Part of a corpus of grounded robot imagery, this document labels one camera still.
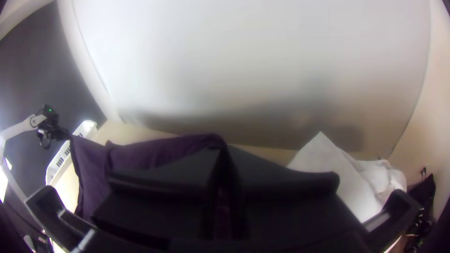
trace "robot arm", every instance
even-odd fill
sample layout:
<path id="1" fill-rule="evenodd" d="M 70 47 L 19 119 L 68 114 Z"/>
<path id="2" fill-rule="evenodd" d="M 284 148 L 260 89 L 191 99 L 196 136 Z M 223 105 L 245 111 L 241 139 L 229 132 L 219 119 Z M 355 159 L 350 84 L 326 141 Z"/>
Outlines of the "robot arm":
<path id="1" fill-rule="evenodd" d="M 23 132 L 36 130 L 42 122 L 47 119 L 44 115 L 30 115 L 21 123 L 0 132 L 0 157 L 3 158 L 6 141 Z"/>
<path id="2" fill-rule="evenodd" d="M 7 140 L 21 133 L 34 130 L 37 130 L 37 136 L 39 137 L 41 146 L 44 149 L 48 149 L 50 147 L 50 140 L 52 139 L 56 139 L 57 141 L 69 139 L 68 131 L 58 126 L 58 114 L 48 105 L 44 105 L 39 113 L 30 115 L 21 123 L 0 132 L 0 167 L 8 178 L 11 188 L 20 200 L 22 200 L 22 202 L 25 202 L 26 196 L 9 171 L 3 155 Z"/>

